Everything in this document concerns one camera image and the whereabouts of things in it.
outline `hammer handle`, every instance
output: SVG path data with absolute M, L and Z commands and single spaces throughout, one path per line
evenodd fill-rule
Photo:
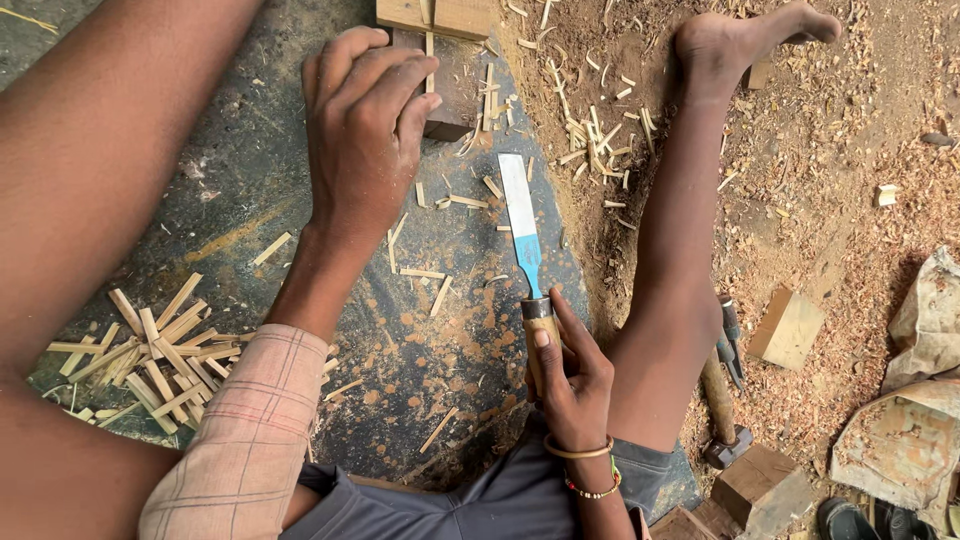
M 727 381 L 720 369 L 720 359 L 717 357 L 716 347 L 710 348 L 710 357 L 704 364 L 704 371 L 700 373 L 700 380 L 704 384 L 707 394 L 707 404 L 710 406 L 710 416 L 717 429 L 717 438 L 725 445 L 736 442 L 736 432 L 733 425 L 733 400 Z
M 523 331 L 527 341 L 527 369 L 534 376 L 537 385 L 537 397 L 543 398 L 543 371 L 540 368 L 540 359 L 537 357 L 537 343 L 534 341 L 534 331 L 544 329 L 550 334 L 550 341 L 560 346 L 560 332 L 557 330 L 557 321 L 553 318 L 553 305 L 549 297 L 537 300 L 524 300 L 520 303 L 523 311 Z

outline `bangle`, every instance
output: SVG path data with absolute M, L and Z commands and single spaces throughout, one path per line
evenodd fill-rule
M 573 484 L 573 480 L 570 479 L 570 474 L 566 471 L 566 468 L 564 468 L 564 482 L 566 483 L 566 487 L 572 489 L 573 491 L 576 491 L 577 495 L 585 499 L 603 499 L 604 497 L 607 497 L 608 495 L 610 495 L 611 493 L 619 489 L 620 480 L 622 479 L 622 477 L 620 476 L 620 470 L 616 468 L 616 464 L 613 462 L 612 455 L 610 456 L 610 473 L 611 475 L 613 475 L 613 487 L 603 493 L 590 493 L 589 491 L 584 491 L 582 489 L 579 489 L 576 485 Z
M 557 447 L 553 446 L 551 441 L 553 440 L 553 433 L 547 433 L 543 437 L 543 447 L 553 455 L 558 455 L 565 459 L 582 459 L 584 457 L 597 457 L 598 455 L 609 454 L 610 450 L 613 449 L 613 437 L 607 435 L 607 446 L 597 449 L 597 450 L 588 450 L 586 452 L 567 452 L 560 450 Z

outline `bare foot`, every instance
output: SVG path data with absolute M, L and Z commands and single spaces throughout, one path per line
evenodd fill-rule
M 686 21 L 677 32 L 677 55 L 684 64 L 687 93 L 726 101 L 754 61 L 781 43 L 819 39 L 833 43 L 840 21 L 803 1 L 791 2 L 752 19 L 705 13 Z

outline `leg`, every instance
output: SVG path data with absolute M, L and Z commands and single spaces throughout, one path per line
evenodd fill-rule
M 630 316 L 608 351 L 616 368 L 609 431 L 670 452 L 720 335 L 710 281 L 716 170 L 727 106 L 743 72 L 778 44 L 831 42 L 840 23 L 804 2 L 749 20 L 694 17 L 677 34 L 684 94 L 637 240 Z
M 23 379 L 140 236 L 261 1 L 105 0 L 0 94 L 2 537 L 132 538 L 180 458 Z

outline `checked shirt sleeve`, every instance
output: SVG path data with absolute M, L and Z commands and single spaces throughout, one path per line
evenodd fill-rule
M 320 398 L 327 345 L 260 327 L 183 459 L 140 515 L 139 538 L 277 538 Z

